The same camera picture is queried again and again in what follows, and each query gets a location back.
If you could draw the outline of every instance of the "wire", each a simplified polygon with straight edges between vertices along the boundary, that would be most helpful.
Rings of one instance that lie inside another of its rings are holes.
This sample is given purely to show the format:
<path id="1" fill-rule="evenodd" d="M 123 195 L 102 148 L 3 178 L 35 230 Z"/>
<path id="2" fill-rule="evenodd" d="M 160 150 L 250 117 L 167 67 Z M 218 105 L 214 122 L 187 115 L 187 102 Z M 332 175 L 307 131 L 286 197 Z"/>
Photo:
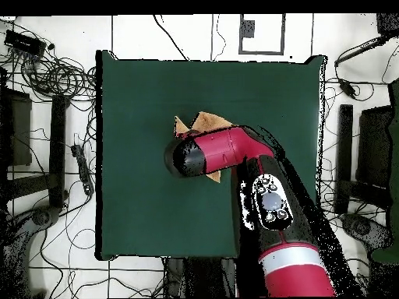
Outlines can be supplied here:
<path id="1" fill-rule="evenodd" d="M 353 50 L 355 50 L 356 48 L 360 48 L 360 47 L 367 46 L 370 42 L 376 41 L 376 40 L 379 40 L 379 39 L 380 39 L 380 37 L 373 38 L 373 39 L 370 39 L 370 40 L 364 42 L 363 44 L 360 44 L 360 45 L 357 45 L 357 46 L 354 46 L 354 47 L 352 47 L 352 48 L 347 49 L 346 51 L 342 52 L 342 53 L 338 56 L 337 61 L 339 61 L 339 60 L 341 59 L 341 57 L 342 57 L 344 54 L 348 53 L 349 51 L 353 51 Z M 335 65 L 334 68 L 335 68 L 335 76 L 337 77 L 337 79 L 346 81 L 346 82 L 348 82 L 348 83 L 366 84 L 366 85 L 387 85 L 387 84 L 384 83 L 384 82 L 383 82 L 383 83 L 350 82 L 350 81 L 348 81 L 348 80 L 346 80 L 346 79 L 342 79 L 342 78 L 340 78 L 340 77 L 338 76 L 337 65 Z"/>
<path id="2" fill-rule="evenodd" d="M 390 60 L 392 59 L 392 57 L 393 56 L 396 56 L 396 51 L 397 51 L 397 49 L 399 48 L 399 45 L 395 48 L 395 50 L 392 52 L 392 54 L 390 55 L 390 58 L 388 59 L 388 63 L 387 63 L 387 67 L 385 68 L 385 71 L 383 72 L 383 76 L 381 77 L 381 81 L 383 82 L 383 83 L 385 83 L 384 81 L 383 81 L 383 77 L 385 76 L 385 74 L 387 73 L 387 70 L 388 70 L 388 68 L 389 68 L 389 66 L 390 66 Z"/>
<path id="3" fill-rule="evenodd" d="M 64 272 L 63 272 L 59 267 L 57 267 L 56 265 L 54 265 L 52 262 L 49 262 L 49 261 L 46 259 L 46 257 L 44 257 L 44 255 L 43 255 L 43 246 L 44 246 L 44 243 L 45 243 L 46 239 L 47 239 L 47 228 L 44 230 L 44 240 L 43 240 L 43 242 L 41 243 L 41 249 L 40 249 L 41 258 L 42 258 L 48 265 L 53 266 L 55 269 L 57 269 L 57 270 L 61 273 L 61 279 L 59 279 L 57 285 L 54 287 L 53 291 L 52 291 L 51 294 L 50 294 L 49 299 L 52 299 L 55 290 L 57 289 L 57 287 L 58 287 L 59 284 L 61 283 L 62 279 L 64 278 Z"/>
<path id="4" fill-rule="evenodd" d="M 184 56 L 184 54 L 182 53 L 182 50 L 178 47 L 178 45 L 175 43 L 175 41 L 173 40 L 173 38 L 171 37 L 171 35 L 168 33 L 168 31 L 166 31 L 166 29 L 159 24 L 157 17 L 155 15 L 153 15 L 153 18 L 155 20 L 155 23 L 166 33 L 166 35 L 169 37 L 169 39 L 171 40 L 171 42 L 173 43 L 173 45 L 176 47 L 176 49 L 178 50 L 178 52 L 182 55 L 182 57 L 188 61 L 189 58 L 187 58 L 186 56 Z"/>
<path id="5" fill-rule="evenodd" d="M 361 260 L 361 259 L 359 259 L 359 258 L 349 258 L 349 259 L 346 259 L 346 261 L 347 261 L 347 262 L 360 262 L 360 263 L 362 263 L 363 265 L 365 265 L 367 268 L 370 267 L 369 264 L 368 264 L 367 262 L 365 262 L 364 260 Z"/>
<path id="6" fill-rule="evenodd" d="M 219 27 L 219 18 L 220 18 L 220 17 L 221 17 L 221 14 L 217 15 L 216 32 L 217 32 L 217 34 L 219 34 L 219 37 L 223 39 L 224 46 L 223 46 L 223 48 L 222 48 L 222 50 L 221 50 L 221 53 L 220 53 L 220 54 L 217 54 L 217 55 L 215 56 L 214 61 L 216 61 L 217 57 L 219 57 L 220 55 L 223 54 L 224 48 L 225 48 L 226 45 L 227 45 L 227 44 L 226 44 L 226 40 L 225 40 L 225 39 L 223 38 L 223 36 L 219 33 L 218 27 Z"/>

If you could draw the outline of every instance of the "green tabletop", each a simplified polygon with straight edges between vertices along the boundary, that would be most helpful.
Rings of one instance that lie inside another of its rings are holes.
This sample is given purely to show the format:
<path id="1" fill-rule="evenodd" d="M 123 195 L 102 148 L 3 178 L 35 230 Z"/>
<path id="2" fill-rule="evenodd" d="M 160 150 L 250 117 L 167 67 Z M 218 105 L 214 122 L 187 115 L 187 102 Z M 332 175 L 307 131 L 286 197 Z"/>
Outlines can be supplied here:
<path id="1" fill-rule="evenodd" d="M 218 184 L 164 165 L 174 116 L 199 111 L 269 130 L 309 195 L 315 173 L 324 57 L 307 64 L 115 60 L 102 53 L 104 255 L 235 257 L 230 170 Z"/>

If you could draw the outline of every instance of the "control buttons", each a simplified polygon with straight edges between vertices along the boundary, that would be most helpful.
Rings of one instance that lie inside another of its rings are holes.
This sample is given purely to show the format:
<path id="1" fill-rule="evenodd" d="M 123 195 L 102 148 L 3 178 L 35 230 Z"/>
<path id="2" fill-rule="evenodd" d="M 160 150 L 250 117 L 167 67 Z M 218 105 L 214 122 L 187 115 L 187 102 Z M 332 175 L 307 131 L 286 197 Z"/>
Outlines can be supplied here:
<path id="1" fill-rule="evenodd" d="M 274 216 L 274 214 L 272 213 L 268 213 L 266 215 L 266 221 L 268 221 L 269 223 L 271 223 L 272 221 L 274 221 L 276 219 L 276 217 Z"/>
<path id="2" fill-rule="evenodd" d="M 287 214 L 287 212 L 285 212 L 285 210 L 279 209 L 277 211 L 277 218 L 280 219 L 280 220 L 287 219 L 288 218 L 288 214 Z"/>
<path id="3" fill-rule="evenodd" d="M 283 205 L 280 195 L 276 192 L 269 192 L 262 196 L 262 206 L 266 211 L 275 211 Z"/>

